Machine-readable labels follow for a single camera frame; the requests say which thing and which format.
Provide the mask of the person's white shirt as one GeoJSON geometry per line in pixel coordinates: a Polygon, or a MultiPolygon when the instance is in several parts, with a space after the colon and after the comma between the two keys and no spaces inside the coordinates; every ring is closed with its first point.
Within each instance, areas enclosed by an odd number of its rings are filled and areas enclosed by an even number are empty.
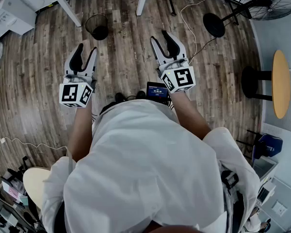
{"type": "Polygon", "coordinates": [[[88,155],[60,158],[45,181],[48,233],[141,233],[151,222],[204,233],[239,232],[259,192],[259,177],[227,128],[203,140],[166,105],[131,100],[100,115],[88,155]],[[238,175],[237,197],[221,173],[238,175]]]}

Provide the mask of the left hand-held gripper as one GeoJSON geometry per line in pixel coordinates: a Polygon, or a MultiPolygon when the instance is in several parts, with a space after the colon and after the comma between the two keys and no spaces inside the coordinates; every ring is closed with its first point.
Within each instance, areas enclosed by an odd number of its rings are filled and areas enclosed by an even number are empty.
{"type": "Polygon", "coordinates": [[[82,68],[83,43],[78,44],[65,61],[64,81],[59,87],[59,103],[69,108],[85,108],[95,92],[96,80],[93,79],[97,66],[97,47],[94,47],[82,68]]]}

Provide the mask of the black floor fan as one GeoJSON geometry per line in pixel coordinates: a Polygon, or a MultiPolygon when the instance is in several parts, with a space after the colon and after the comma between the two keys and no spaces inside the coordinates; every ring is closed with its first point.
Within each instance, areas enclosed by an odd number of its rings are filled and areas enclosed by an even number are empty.
{"type": "Polygon", "coordinates": [[[203,16],[206,30],[214,37],[224,36],[226,20],[242,15],[252,20],[275,20],[291,14],[291,0],[240,0],[232,13],[224,18],[219,18],[213,13],[203,16]]]}

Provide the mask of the cluttered dark desk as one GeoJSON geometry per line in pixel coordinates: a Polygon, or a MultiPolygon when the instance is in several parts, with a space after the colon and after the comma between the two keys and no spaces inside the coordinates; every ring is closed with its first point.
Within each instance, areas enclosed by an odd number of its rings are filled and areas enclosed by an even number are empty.
{"type": "Polygon", "coordinates": [[[28,157],[22,158],[22,164],[16,170],[8,168],[0,176],[0,208],[10,213],[17,220],[17,225],[30,233],[44,232],[39,212],[27,193],[23,177],[28,170],[28,157]]]}

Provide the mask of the person's right forearm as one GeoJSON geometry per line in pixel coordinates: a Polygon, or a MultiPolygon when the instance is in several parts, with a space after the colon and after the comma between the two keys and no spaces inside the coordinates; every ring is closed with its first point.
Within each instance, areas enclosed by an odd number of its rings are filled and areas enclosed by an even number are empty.
{"type": "Polygon", "coordinates": [[[170,94],[170,98],[180,125],[197,136],[199,139],[203,140],[211,129],[206,120],[192,105],[186,93],[172,93],[170,94]]]}

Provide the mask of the black screen device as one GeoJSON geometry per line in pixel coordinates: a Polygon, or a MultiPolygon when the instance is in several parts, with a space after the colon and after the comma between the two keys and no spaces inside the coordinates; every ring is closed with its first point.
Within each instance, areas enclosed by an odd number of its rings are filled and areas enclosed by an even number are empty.
{"type": "Polygon", "coordinates": [[[164,105],[169,105],[169,93],[164,83],[147,82],[146,98],[164,105]]]}

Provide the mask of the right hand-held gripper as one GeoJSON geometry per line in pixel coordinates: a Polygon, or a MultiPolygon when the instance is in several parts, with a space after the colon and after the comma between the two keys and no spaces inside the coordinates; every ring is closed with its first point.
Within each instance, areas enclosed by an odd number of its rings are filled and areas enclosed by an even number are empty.
{"type": "Polygon", "coordinates": [[[162,34],[166,41],[167,53],[162,50],[155,37],[152,36],[150,39],[153,53],[159,64],[159,78],[170,93],[193,88],[196,85],[194,68],[189,65],[184,45],[170,32],[162,30],[162,34]]]}

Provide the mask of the white wall socket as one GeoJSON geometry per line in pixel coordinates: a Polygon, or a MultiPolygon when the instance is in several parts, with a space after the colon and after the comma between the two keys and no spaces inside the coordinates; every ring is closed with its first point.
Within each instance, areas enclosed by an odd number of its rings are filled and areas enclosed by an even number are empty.
{"type": "Polygon", "coordinates": [[[279,216],[282,217],[285,212],[287,211],[287,207],[285,207],[282,203],[279,201],[276,201],[275,204],[272,207],[272,210],[279,216]]]}

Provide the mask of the round yellow top side table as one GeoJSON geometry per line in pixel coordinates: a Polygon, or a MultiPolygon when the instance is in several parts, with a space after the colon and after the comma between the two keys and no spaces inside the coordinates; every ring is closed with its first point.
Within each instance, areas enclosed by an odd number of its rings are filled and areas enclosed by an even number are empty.
{"type": "Polygon", "coordinates": [[[291,76],[288,62],[281,50],[274,53],[271,71],[257,71],[250,66],[245,67],[242,71],[241,85],[247,98],[271,101],[278,119],[286,115],[291,100],[291,76]],[[272,95],[258,93],[259,81],[272,82],[272,95]]]}

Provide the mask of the person's left forearm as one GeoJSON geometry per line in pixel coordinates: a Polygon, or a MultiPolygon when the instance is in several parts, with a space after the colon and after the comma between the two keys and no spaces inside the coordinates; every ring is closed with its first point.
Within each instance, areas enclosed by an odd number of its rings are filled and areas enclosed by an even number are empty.
{"type": "Polygon", "coordinates": [[[92,144],[92,95],[84,108],[76,110],[72,132],[69,136],[68,150],[72,159],[78,162],[90,151],[92,144]]]}

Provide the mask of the black harness buckle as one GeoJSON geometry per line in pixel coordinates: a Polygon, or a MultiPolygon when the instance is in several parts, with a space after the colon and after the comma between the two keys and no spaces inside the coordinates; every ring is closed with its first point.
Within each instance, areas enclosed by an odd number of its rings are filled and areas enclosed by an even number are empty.
{"type": "Polygon", "coordinates": [[[237,197],[237,184],[239,183],[238,175],[231,170],[224,170],[221,173],[221,181],[224,192],[230,196],[237,197]]]}

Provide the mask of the black mesh waste bin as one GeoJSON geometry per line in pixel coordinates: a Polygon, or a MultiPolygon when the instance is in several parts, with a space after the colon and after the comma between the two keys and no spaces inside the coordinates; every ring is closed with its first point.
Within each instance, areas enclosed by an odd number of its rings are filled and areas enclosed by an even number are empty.
{"type": "Polygon", "coordinates": [[[108,34],[108,20],[102,14],[89,17],[85,23],[85,29],[95,40],[104,40],[108,34]]]}

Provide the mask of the blue bag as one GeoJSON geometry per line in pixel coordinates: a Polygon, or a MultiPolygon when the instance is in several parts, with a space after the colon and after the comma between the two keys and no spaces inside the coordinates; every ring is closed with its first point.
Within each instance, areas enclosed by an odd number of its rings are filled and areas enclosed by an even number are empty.
{"type": "Polygon", "coordinates": [[[283,140],[279,137],[263,134],[257,135],[253,145],[253,160],[262,156],[273,157],[282,150],[283,140]]]}

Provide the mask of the person's black trousers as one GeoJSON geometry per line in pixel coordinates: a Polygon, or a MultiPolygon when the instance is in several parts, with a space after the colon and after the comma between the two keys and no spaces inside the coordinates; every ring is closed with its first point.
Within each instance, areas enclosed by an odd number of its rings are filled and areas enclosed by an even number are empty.
{"type": "Polygon", "coordinates": [[[100,115],[103,114],[106,110],[110,109],[111,107],[117,105],[117,102],[113,101],[110,104],[104,106],[101,110],[101,112],[99,113],[100,115]]]}

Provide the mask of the beige round table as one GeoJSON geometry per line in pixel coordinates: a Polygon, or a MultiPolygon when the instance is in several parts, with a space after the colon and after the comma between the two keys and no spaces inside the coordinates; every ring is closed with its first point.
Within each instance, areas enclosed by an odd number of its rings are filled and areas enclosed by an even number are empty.
{"type": "Polygon", "coordinates": [[[39,209],[42,209],[44,181],[49,175],[50,170],[43,167],[31,167],[23,175],[24,188],[39,209]]]}

